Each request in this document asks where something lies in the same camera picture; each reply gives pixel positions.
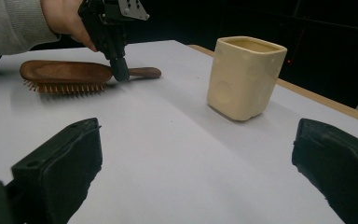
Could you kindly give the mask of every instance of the wooden hairbrush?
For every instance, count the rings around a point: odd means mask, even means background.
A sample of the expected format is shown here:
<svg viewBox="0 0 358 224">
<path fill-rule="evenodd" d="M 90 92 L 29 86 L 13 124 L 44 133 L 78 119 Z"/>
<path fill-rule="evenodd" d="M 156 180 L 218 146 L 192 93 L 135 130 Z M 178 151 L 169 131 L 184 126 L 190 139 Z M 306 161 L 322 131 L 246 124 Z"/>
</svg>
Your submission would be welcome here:
<svg viewBox="0 0 358 224">
<path fill-rule="evenodd" d="M 158 78 L 154 67 L 130 68 L 130 76 Z M 100 63 L 31 60 L 20 68 L 24 84 L 30 91 L 76 94 L 103 91 L 112 77 L 112 69 Z"/>
</svg>

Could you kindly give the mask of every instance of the square cup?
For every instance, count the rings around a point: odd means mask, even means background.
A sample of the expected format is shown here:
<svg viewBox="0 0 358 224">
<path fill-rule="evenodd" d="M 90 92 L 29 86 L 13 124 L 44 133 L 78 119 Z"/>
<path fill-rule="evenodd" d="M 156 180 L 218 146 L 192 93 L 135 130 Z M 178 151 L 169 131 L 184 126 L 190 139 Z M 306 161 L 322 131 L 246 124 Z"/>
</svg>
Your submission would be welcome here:
<svg viewBox="0 0 358 224">
<path fill-rule="evenodd" d="M 287 48 L 250 36 L 217 39 L 207 103 L 230 119 L 262 113 L 281 72 Z"/>
</svg>

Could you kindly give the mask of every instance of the wooden table edge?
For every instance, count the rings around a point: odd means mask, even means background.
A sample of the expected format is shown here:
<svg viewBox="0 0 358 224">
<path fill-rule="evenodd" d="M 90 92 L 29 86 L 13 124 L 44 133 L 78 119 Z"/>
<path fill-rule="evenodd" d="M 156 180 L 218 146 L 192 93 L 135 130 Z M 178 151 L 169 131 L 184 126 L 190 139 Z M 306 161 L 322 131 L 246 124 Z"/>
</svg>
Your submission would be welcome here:
<svg viewBox="0 0 358 224">
<path fill-rule="evenodd" d="M 213 51 L 211 51 L 209 49 L 203 48 L 199 45 L 188 45 L 188 46 L 191 47 L 192 49 L 198 50 L 199 52 L 205 53 L 205 54 L 213 57 Z M 319 95 L 312 91 L 308 91 L 306 89 L 303 89 L 297 85 L 294 85 L 294 84 L 287 82 L 285 80 L 282 80 L 280 78 L 278 78 L 277 84 L 286 88 L 287 90 L 290 90 L 290 91 L 296 92 L 302 96 L 305 96 L 319 104 L 326 105 L 326 106 L 328 106 L 332 109 L 335 109 L 336 111 L 339 111 L 345 115 L 348 115 L 354 119 L 358 119 L 358 110 L 356 110 L 354 108 L 351 108 L 347 105 L 343 105 L 336 101 L 330 100 L 322 95 Z"/>
</svg>

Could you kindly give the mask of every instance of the gray sleeve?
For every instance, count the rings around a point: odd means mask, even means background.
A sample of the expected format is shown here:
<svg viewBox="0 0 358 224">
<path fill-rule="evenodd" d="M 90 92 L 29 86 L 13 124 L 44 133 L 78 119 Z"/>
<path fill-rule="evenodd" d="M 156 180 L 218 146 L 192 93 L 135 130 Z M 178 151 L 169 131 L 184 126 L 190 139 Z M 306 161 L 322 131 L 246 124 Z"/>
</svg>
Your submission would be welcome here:
<svg viewBox="0 0 358 224">
<path fill-rule="evenodd" d="M 0 0 L 0 55 L 25 52 L 59 39 L 48 28 L 40 0 Z"/>
</svg>

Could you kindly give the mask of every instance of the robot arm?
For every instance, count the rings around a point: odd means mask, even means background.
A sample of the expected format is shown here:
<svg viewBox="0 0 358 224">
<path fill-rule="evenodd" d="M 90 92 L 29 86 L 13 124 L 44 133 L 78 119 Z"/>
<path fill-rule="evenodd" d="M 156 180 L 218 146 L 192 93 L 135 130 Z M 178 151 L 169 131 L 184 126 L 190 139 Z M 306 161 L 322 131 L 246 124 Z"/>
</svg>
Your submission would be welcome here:
<svg viewBox="0 0 358 224">
<path fill-rule="evenodd" d="M 149 19 L 139 0 L 84 0 L 79 16 L 97 50 L 110 61 L 117 81 L 130 78 L 124 59 L 127 45 L 124 22 Z"/>
</svg>

